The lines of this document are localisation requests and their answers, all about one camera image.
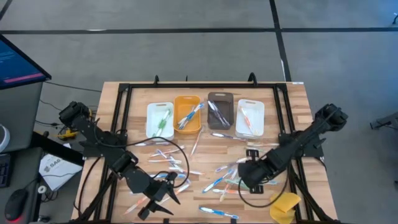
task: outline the yellow sponge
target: yellow sponge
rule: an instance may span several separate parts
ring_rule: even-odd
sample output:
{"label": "yellow sponge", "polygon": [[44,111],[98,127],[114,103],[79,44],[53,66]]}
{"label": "yellow sponge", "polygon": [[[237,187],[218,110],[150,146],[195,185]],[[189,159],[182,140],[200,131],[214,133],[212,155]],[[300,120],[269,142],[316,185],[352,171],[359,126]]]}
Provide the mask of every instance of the yellow sponge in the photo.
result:
{"label": "yellow sponge", "polygon": [[[275,200],[278,194],[271,196],[271,201]],[[297,203],[301,201],[301,198],[297,194],[283,193],[278,200],[272,204],[272,207],[278,208],[279,210],[286,213],[293,208]]]}
{"label": "yellow sponge", "polygon": [[292,223],[294,219],[294,210],[290,209],[287,213],[282,212],[278,208],[271,206],[269,210],[271,217],[279,224],[289,224]]}

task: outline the blue toothbrush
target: blue toothbrush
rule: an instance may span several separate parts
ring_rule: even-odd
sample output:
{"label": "blue toothbrush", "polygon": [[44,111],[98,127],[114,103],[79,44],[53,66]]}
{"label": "blue toothbrush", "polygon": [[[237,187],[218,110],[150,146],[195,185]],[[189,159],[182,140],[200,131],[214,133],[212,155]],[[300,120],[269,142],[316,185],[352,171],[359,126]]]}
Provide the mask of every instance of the blue toothbrush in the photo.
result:
{"label": "blue toothbrush", "polygon": [[202,193],[206,193],[207,191],[209,191],[210,189],[212,189],[214,186],[216,186],[218,183],[220,183],[226,176],[230,175],[232,173],[233,169],[229,169],[228,172],[220,177],[219,179],[217,179],[216,181],[214,181],[212,184],[210,184],[209,186],[207,186]]}
{"label": "blue toothbrush", "polygon": [[215,214],[215,215],[222,215],[222,216],[226,216],[226,217],[231,217],[231,218],[234,218],[234,219],[239,219],[239,217],[237,215],[230,215],[230,214],[225,213],[223,211],[214,210],[214,209],[205,208],[205,207],[199,207],[199,209],[201,211],[203,211],[203,212],[212,213],[212,214]]}

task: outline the wooden tabletop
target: wooden tabletop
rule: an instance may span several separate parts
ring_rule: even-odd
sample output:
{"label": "wooden tabletop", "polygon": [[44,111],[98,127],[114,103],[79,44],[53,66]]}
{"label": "wooden tabletop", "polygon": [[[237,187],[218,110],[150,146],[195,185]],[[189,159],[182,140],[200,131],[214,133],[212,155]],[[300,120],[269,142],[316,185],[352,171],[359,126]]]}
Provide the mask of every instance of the wooden tabletop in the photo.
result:
{"label": "wooden tabletop", "polygon": [[[99,107],[97,111],[97,118],[101,118],[98,126],[102,130],[109,130],[111,127],[114,106],[116,103],[118,82],[106,82],[103,87],[101,99],[99,101]],[[287,89],[289,92],[289,100],[292,108],[294,117],[294,123],[297,130],[303,130],[310,125],[312,122],[312,115],[310,106],[308,104],[307,94],[305,87],[302,83],[287,83]],[[270,88],[139,88],[133,89],[131,104],[129,109],[129,116],[127,121],[127,133],[128,142],[139,141],[146,138],[146,113],[147,105],[149,103],[158,102],[173,102],[174,98],[178,95],[198,95],[202,100],[207,99],[207,95],[212,91],[223,91],[232,93],[234,95],[234,115],[236,116],[236,105],[240,99],[249,99],[261,101],[265,104],[265,123],[264,123],[264,135],[256,142],[277,142],[277,135],[279,134],[279,124],[277,119],[277,113],[275,108],[275,100],[272,89]],[[124,103],[126,99],[124,94],[122,99],[122,105],[119,114],[118,126],[121,126],[121,117],[123,113]],[[284,122],[286,130],[289,129],[287,123],[287,117],[285,112],[285,105],[282,97],[282,93],[279,93],[280,103],[282,105],[282,111],[284,114]],[[205,175],[190,175],[192,181],[191,186],[184,192],[178,195],[178,199],[181,205],[176,204],[172,200],[168,200],[162,206],[169,209],[174,215],[168,215],[162,212],[151,213],[146,221],[142,221],[138,218],[137,213],[141,209],[142,205],[137,207],[133,212],[123,215],[123,213],[133,204],[135,204],[142,194],[131,195],[126,182],[120,180],[116,191],[116,198],[114,201],[114,209],[112,222],[115,223],[126,223],[126,222],[152,222],[162,223],[163,218],[169,218],[171,223],[229,223],[228,217],[221,217],[218,215],[208,214],[200,212],[198,207],[204,206],[208,208],[214,208],[228,212],[230,214],[238,215],[240,219],[238,223],[274,223],[275,221],[269,215],[269,208],[253,208],[246,205],[240,200],[238,195],[227,194],[223,202],[220,202],[220,194],[209,191],[203,194],[201,191],[214,180],[219,178],[224,172],[215,173],[214,170],[222,165],[229,162],[234,162],[239,158],[245,156],[246,146],[245,142],[239,142],[229,139],[217,138],[210,135],[210,131],[207,128],[207,109],[201,111],[201,123],[206,127],[204,133],[198,143],[198,147],[190,158],[190,167],[192,170],[199,170]],[[226,133],[234,135],[235,127],[231,127],[228,131],[218,131],[219,133]],[[174,142],[178,145],[184,145],[185,151],[190,153],[193,143],[196,140],[196,134],[179,134],[175,133]],[[144,169],[148,174],[155,174],[160,170],[167,170],[169,167],[168,163],[154,164],[148,163],[147,160],[151,154],[154,153],[155,149],[161,150],[171,149],[172,146],[146,146],[136,147],[131,146],[127,149],[133,152],[138,158],[138,165]],[[261,147],[263,150],[270,150],[270,147]],[[184,161],[180,153],[174,154],[176,159]],[[83,173],[81,175],[80,186],[76,201],[79,198],[79,192],[84,178],[91,167],[95,159],[88,159],[85,162]],[[326,212],[327,215],[332,218],[337,218],[335,206],[330,192],[328,179],[326,176],[325,168],[313,158],[303,158],[303,164],[305,169],[305,175],[307,178],[307,185],[310,193],[314,199],[318,202],[319,206]],[[92,173],[90,174],[87,184],[83,192],[82,207],[86,208],[96,193],[98,192],[98,186],[100,184],[101,172],[103,169],[103,159],[95,165]],[[263,195],[244,195],[244,197],[251,203],[256,205],[264,205],[269,202],[271,195],[281,191],[284,181],[285,172],[281,173],[275,178],[279,183],[276,186],[266,185],[264,187]],[[216,186],[217,189],[223,189],[225,183],[222,182]],[[106,206],[108,204],[108,194],[105,196],[103,201],[103,209],[101,217],[105,217]],[[302,216],[306,218],[305,209],[303,202],[300,203],[302,208]],[[76,218],[78,212],[74,209],[72,218]]]}

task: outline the monitor screen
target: monitor screen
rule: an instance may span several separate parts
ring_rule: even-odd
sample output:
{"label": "monitor screen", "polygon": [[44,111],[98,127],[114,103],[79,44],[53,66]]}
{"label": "monitor screen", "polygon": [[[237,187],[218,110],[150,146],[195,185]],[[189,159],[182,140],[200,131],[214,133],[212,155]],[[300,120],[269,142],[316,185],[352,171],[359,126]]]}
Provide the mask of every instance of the monitor screen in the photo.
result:
{"label": "monitor screen", "polygon": [[0,89],[49,79],[42,68],[3,36],[0,38]]}

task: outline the black cable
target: black cable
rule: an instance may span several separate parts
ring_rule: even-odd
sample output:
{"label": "black cable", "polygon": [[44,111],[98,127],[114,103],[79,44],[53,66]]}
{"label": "black cable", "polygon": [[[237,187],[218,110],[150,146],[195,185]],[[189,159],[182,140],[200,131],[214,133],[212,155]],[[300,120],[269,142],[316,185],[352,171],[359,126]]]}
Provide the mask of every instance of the black cable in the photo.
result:
{"label": "black cable", "polygon": [[289,163],[287,164],[287,168],[286,168],[287,174],[286,174],[285,184],[284,184],[282,190],[280,191],[279,195],[278,195],[273,201],[269,202],[268,204],[265,204],[265,205],[253,205],[253,204],[249,203],[248,201],[246,201],[246,200],[242,197],[242,194],[241,194],[241,182],[242,182],[242,178],[239,180],[239,183],[238,183],[238,194],[239,194],[239,197],[241,198],[241,200],[242,200],[244,203],[246,203],[247,205],[250,205],[250,206],[252,206],[252,207],[254,207],[254,208],[265,208],[265,207],[268,207],[268,206],[272,205],[272,204],[275,203],[275,202],[280,198],[280,196],[282,196],[282,194],[285,192],[285,189],[286,189],[286,186],[287,186],[287,181],[288,181],[289,175],[290,175],[290,168],[291,168],[291,162],[290,162],[290,159],[289,159]]}
{"label": "black cable", "polygon": [[178,146],[177,144],[175,144],[174,142],[172,142],[172,141],[170,141],[170,140],[168,140],[168,139],[166,139],[166,138],[159,137],[159,136],[147,138],[147,139],[144,139],[144,140],[142,140],[142,141],[138,141],[138,142],[134,142],[134,143],[126,144],[126,145],[119,145],[119,146],[116,146],[116,145],[105,144],[105,143],[102,143],[102,142],[98,139],[98,137],[97,137],[96,129],[97,129],[97,124],[98,124],[98,121],[99,121],[99,120],[100,120],[100,119],[98,118],[98,119],[94,122],[94,138],[95,138],[96,142],[97,142],[98,144],[102,145],[102,146],[113,147],[113,148],[129,147],[129,146],[135,146],[136,144],[140,144],[140,143],[143,143],[143,142],[152,140],[152,139],[162,139],[162,140],[164,140],[164,141],[167,141],[168,143],[171,143],[171,144],[174,145],[175,147],[177,147],[177,148],[182,152],[182,155],[183,155],[184,158],[185,158],[185,162],[187,163],[187,176],[186,176],[186,178],[183,180],[183,182],[182,182],[181,184],[179,184],[179,185],[177,185],[177,186],[174,186],[174,188],[181,187],[181,186],[182,186],[183,184],[185,184],[185,182],[188,180],[189,172],[190,172],[189,162],[188,162],[187,155],[185,155],[185,152],[180,148],[180,146]]}
{"label": "black cable", "polygon": [[40,125],[40,126],[43,126],[43,127],[47,127],[47,128],[55,128],[55,129],[58,129],[57,126],[51,126],[51,125],[46,125],[46,124],[40,124],[40,123],[37,123],[37,122],[36,122],[36,124],[38,124],[38,125]]}
{"label": "black cable", "polygon": [[35,120],[35,122],[36,123],[39,123],[39,124],[45,124],[45,125],[50,125],[50,126],[60,126],[60,125],[63,125],[63,124],[58,124],[58,123],[55,123],[55,122],[52,122],[52,123],[46,123],[46,122],[42,122],[42,121],[37,121],[37,120]]}
{"label": "black cable", "polygon": [[57,137],[58,137],[59,140],[63,140],[63,138],[61,138],[60,135],[63,135],[62,132],[63,132],[66,128],[67,128],[67,127],[64,125],[64,126],[61,128],[61,130],[58,132],[58,136],[57,136]]}
{"label": "black cable", "polygon": [[52,106],[54,109],[61,111],[60,108],[57,108],[56,106],[52,105],[51,103],[44,102],[44,101],[42,101],[42,99],[40,99],[40,102],[42,102],[42,103],[45,104],[45,105],[50,105],[50,106]]}
{"label": "black cable", "polygon": [[87,88],[80,88],[80,87],[75,87],[75,86],[62,85],[62,84],[52,83],[52,82],[44,82],[44,83],[48,83],[48,84],[51,84],[51,85],[62,86],[62,87],[67,87],[67,88],[73,88],[73,89],[76,89],[76,90],[86,90],[86,91],[93,91],[93,92],[101,93],[101,91],[99,91],[99,90],[92,90],[92,89],[87,89]]}
{"label": "black cable", "polygon": [[[44,176],[42,176],[42,177],[65,177],[66,175],[75,175],[75,174],[77,174],[77,173],[79,173],[79,172],[76,172],[76,173],[67,173],[67,174],[63,174],[63,175],[51,175],[51,174],[49,174],[49,175],[44,175]],[[27,188],[31,183],[33,183],[33,181],[35,181],[35,180],[37,180],[37,178],[35,178],[35,179],[33,179],[32,181],[30,181],[23,189],[25,189],[25,188]]]}
{"label": "black cable", "polygon": [[325,170],[327,171],[326,165],[325,163],[322,161],[322,159],[320,157],[314,157],[316,160],[318,160],[325,168]]}
{"label": "black cable", "polygon": [[41,200],[41,202],[42,203],[46,203],[46,202],[52,202],[52,201],[54,201],[55,199],[57,199],[58,198],[58,191],[55,191],[55,192],[49,192],[49,193],[44,193],[44,199],[43,200]]}
{"label": "black cable", "polygon": [[381,127],[386,127],[386,128],[391,128],[391,129],[394,129],[394,130],[398,130],[398,128],[391,127],[391,126],[387,125],[387,123],[386,124],[382,124],[382,123],[380,123],[378,121],[376,121],[376,122],[377,122],[377,124],[380,124]]}
{"label": "black cable", "polygon": [[85,177],[85,179],[84,179],[84,181],[83,181],[83,184],[81,185],[80,195],[79,195],[79,202],[77,203],[77,210],[78,210],[79,212],[81,211],[81,199],[82,199],[82,197],[83,197],[83,191],[84,191],[84,189],[85,189],[85,185],[86,185],[88,176],[91,174],[91,171],[93,170],[95,164],[96,164],[99,160],[100,160],[100,157],[98,157],[98,158],[94,161],[93,165],[91,165],[91,167],[88,169],[87,175],[86,175],[86,177]]}
{"label": "black cable", "polygon": [[115,132],[115,134],[117,134],[118,132],[120,132],[120,131],[127,131],[126,129],[119,129],[119,130],[117,130],[116,132]]}
{"label": "black cable", "polygon": [[76,206],[76,201],[73,201],[73,207],[77,210],[79,217],[81,216],[81,211],[79,210],[79,208]]}

